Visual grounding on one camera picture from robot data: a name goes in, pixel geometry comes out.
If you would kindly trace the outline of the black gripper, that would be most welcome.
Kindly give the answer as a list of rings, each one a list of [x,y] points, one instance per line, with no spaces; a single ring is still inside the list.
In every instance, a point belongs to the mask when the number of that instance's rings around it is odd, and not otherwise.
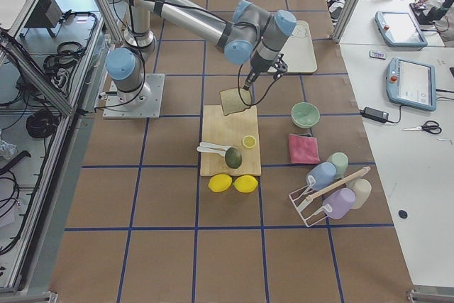
[[[267,72],[270,68],[275,70],[275,77],[279,78],[288,71],[288,65],[283,60],[280,50],[274,50],[266,46],[264,42],[259,42],[250,60],[250,72],[245,79],[243,89],[248,91],[258,76]]]

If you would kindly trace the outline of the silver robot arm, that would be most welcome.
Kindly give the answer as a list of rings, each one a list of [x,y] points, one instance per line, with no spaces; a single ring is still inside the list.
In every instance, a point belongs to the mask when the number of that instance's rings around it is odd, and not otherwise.
[[[231,63],[250,63],[243,84],[220,93],[224,114],[241,112],[254,106],[250,87],[258,76],[274,69],[279,80],[288,66],[281,52],[296,27],[295,16],[285,10],[275,13],[246,1],[239,1],[232,21],[226,21],[189,0],[125,0],[134,9],[143,9],[197,36],[215,43]]]

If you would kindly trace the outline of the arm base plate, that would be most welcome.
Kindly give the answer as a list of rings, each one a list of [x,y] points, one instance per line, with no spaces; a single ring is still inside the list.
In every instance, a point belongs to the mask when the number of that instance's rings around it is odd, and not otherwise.
[[[115,94],[108,95],[104,119],[158,119],[162,104],[165,75],[162,73],[147,73],[145,83],[140,92],[131,93],[118,92],[114,81],[111,81],[110,92]]]

